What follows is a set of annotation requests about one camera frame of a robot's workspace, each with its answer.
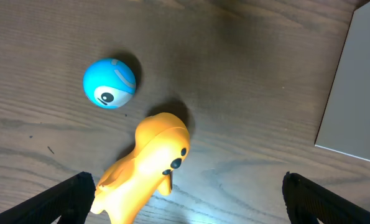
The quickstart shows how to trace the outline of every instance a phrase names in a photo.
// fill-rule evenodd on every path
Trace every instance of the gray box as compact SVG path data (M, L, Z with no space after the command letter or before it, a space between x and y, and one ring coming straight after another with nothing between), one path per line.
M370 161L370 2L353 14L315 145Z

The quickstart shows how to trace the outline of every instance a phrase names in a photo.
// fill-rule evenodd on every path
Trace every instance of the toy ball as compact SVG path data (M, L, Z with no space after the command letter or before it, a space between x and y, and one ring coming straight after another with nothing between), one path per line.
M102 108L116 109L134 95L135 76L131 69L113 58L99 60L85 72L84 92L90 101Z

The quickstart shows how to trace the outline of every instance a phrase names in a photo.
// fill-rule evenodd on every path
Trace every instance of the table surface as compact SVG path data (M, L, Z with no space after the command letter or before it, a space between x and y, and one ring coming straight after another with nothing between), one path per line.
M361 3L0 1L0 212L79 171L98 181L164 110L187 120L192 148L136 223L289 223L287 171L370 211L370 162L313 146ZM104 57L139 82L118 110L82 89Z

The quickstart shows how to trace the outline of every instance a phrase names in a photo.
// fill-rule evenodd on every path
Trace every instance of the duck eye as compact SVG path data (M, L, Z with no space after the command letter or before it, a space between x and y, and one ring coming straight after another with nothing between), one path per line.
M165 171L163 171L163 175L168 175L168 174L170 174L171 173L171 170L165 170Z
M182 163L182 159L181 158L174 159L171 162L171 168L178 169L180 167L181 163Z
M181 155L181 156L186 155L186 148L183 148L183 149L180 151L180 155Z

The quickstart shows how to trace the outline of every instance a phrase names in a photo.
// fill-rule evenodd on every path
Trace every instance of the yellow rubber duck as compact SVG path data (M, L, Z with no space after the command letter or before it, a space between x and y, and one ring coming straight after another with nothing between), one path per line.
M134 150L114 163L96 186L91 212L106 210L112 224L133 223L156 189L169 195L171 172L190 149L185 124L170 113L143 120L136 128L135 142Z

